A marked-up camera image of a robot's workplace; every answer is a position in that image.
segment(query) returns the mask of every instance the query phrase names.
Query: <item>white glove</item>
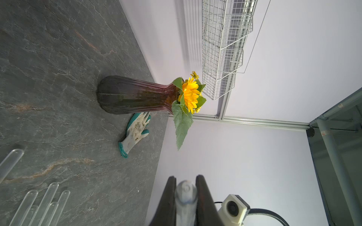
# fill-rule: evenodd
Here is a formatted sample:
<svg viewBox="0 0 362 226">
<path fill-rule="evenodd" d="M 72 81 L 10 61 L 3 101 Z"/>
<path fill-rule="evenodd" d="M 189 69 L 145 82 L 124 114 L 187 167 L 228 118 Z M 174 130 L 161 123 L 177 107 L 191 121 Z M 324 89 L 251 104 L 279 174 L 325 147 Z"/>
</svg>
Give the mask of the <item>white glove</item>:
<svg viewBox="0 0 362 226">
<path fill-rule="evenodd" d="M 127 125 L 126 138 L 118 142 L 119 150 L 123 157 L 128 158 L 128 153 L 142 138 L 150 132 L 144 129 L 150 122 L 150 112 L 135 113 Z"/>
</svg>

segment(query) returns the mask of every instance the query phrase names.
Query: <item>camera lens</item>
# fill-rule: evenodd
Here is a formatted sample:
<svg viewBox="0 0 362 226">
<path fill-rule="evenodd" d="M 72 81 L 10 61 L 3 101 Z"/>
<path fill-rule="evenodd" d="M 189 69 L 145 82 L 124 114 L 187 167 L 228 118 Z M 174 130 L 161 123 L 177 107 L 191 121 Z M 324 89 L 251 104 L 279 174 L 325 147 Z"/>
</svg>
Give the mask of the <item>camera lens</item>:
<svg viewBox="0 0 362 226">
<path fill-rule="evenodd" d="M 239 207 L 235 202 L 230 201 L 227 203 L 227 211 L 229 211 L 229 214 L 236 217 L 239 214 Z"/>
</svg>

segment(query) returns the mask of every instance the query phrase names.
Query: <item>green leaf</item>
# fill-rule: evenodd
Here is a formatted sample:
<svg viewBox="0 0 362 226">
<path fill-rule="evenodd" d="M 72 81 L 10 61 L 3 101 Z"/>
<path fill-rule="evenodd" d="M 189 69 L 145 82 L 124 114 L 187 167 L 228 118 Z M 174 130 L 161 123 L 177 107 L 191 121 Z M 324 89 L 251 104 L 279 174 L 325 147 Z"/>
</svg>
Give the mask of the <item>green leaf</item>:
<svg viewBox="0 0 362 226">
<path fill-rule="evenodd" d="M 196 104 L 196 108 L 199 108 L 206 102 L 206 99 L 204 97 L 199 96 L 197 98 L 197 101 L 198 103 Z"/>
<path fill-rule="evenodd" d="M 177 150 L 179 150 L 185 140 L 189 128 L 194 121 L 186 113 L 184 113 L 182 106 L 179 105 L 177 101 L 172 103 L 172 113 L 173 121 L 175 122 L 176 127 L 176 146 Z"/>
<path fill-rule="evenodd" d="M 182 95 L 182 97 L 181 97 L 180 104 L 181 104 L 181 105 L 185 105 L 185 97 L 184 97 L 183 95 Z"/>
<path fill-rule="evenodd" d="M 199 92 L 201 92 L 205 88 L 206 84 L 199 85 L 199 88 L 197 89 Z"/>
<path fill-rule="evenodd" d="M 197 84 L 197 85 L 201 86 L 201 82 L 200 82 L 200 80 L 195 79 L 195 81 L 196 81 L 196 84 Z"/>
<path fill-rule="evenodd" d="M 181 106 L 182 110 L 184 111 L 185 114 L 187 114 L 187 116 L 189 116 L 190 118 L 192 118 L 192 113 L 189 112 L 189 109 L 186 107 L 186 105 Z"/>
<path fill-rule="evenodd" d="M 177 86 L 179 89 L 182 89 L 182 78 L 177 78 L 175 79 L 172 84 L 174 84 L 175 86 Z"/>
</svg>

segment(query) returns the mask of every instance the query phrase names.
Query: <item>metal wire rack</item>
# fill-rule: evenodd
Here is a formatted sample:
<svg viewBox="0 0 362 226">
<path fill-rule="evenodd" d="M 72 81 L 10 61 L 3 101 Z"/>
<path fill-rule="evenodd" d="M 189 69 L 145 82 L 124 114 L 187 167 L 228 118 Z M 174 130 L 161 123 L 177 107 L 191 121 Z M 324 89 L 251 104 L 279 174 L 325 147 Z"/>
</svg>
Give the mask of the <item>metal wire rack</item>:
<svg viewBox="0 0 362 226">
<path fill-rule="evenodd" d="M 203 92 L 216 100 L 235 86 L 236 71 L 243 64 L 243 47 L 253 30 L 257 0 L 203 0 Z"/>
</svg>

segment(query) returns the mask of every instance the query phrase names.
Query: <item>test tube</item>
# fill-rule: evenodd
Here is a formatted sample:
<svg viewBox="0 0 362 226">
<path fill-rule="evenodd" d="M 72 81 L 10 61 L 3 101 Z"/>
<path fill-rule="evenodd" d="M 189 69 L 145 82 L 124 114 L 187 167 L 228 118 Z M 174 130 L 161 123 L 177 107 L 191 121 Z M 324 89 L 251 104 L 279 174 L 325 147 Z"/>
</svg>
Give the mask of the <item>test tube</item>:
<svg viewBox="0 0 362 226">
<path fill-rule="evenodd" d="M 194 226 L 197 200 L 197 188 L 190 181 L 178 184 L 175 192 L 176 226 Z"/>
<path fill-rule="evenodd" d="M 43 220 L 41 226 L 49 226 L 50 225 L 50 222 L 53 219 L 54 214 L 55 214 L 56 209 L 58 208 L 58 206 L 59 206 L 58 202 L 52 202 L 49 205 L 49 209 L 46 212 L 46 214 L 44 215 L 44 220 Z"/>
<path fill-rule="evenodd" d="M 37 190 L 31 190 L 26 193 L 9 226 L 22 225 L 37 195 Z"/>
<path fill-rule="evenodd" d="M 31 224 L 31 222 L 33 221 L 34 216 L 37 213 L 37 211 L 38 211 L 38 206 L 32 205 L 21 226 L 29 226 Z"/>
<path fill-rule="evenodd" d="M 24 151 L 22 149 L 14 149 L 0 163 L 0 183 L 10 172 L 10 170 L 15 166 L 15 164 L 21 159 L 23 154 Z"/>
<path fill-rule="evenodd" d="M 66 205 L 66 202 L 69 198 L 70 195 L 70 191 L 69 190 L 65 190 L 62 192 L 62 194 L 60 195 L 60 198 L 58 200 L 59 206 L 56 209 L 55 215 L 53 217 L 53 219 L 51 220 L 50 226 L 56 226 L 58 224 L 60 215 L 63 212 L 64 206 Z"/>
<path fill-rule="evenodd" d="M 58 189 L 59 184 L 57 182 L 51 183 L 45 192 L 45 195 L 40 202 L 37 213 L 34 216 L 34 219 L 31 223 L 31 226 L 40 226 L 43 222 L 45 215 L 49 209 L 50 203 L 54 198 L 55 192 Z"/>
</svg>

